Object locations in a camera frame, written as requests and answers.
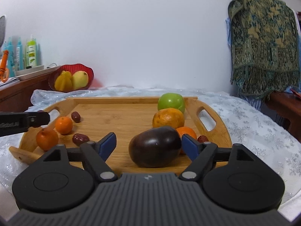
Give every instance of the gripper logo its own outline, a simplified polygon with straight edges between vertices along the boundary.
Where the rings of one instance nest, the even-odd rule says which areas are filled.
[[[18,125],[19,125],[19,122],[0,123],[0,128],[17,127]]]

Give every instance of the brown wooden table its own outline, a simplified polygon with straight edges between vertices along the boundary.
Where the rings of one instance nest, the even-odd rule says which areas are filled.
[[[265,104],[278,115],[290,121],[288,131],[301,142],[301,100],[294,94],[274,92]]]
[[[0,90],[0,111],[22,112],[32,106],[30,98],[36,89],[51,90],[48,77],[51,73],[16,82]]]

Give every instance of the screw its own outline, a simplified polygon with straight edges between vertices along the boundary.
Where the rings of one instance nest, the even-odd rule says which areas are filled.
[[[182,177],[186,179],[193,179],[197,176],[195,172],[187,171],[182,173]]]
[[[115,177],[115,174],[112,173],[112,172],[102,172],[102,173],[100,174],[100,177],[101,177],[102,179],[112,179],[113,177]]]

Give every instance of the orange scissors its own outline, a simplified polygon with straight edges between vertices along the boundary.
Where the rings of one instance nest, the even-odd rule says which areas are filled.
[[[6,82],[9,78],[9,69],[6,68],[6,62],[8,57],[8,50],[3,51],[3,57],[0,64],[0,80]]]

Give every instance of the wooden cabinet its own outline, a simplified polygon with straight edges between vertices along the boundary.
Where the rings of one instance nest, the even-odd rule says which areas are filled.
[[[19,81],[0,90],[0,111],[22,112],[32,106],[30,98],[36,89],[51,90],[48,86],[50,73]]]

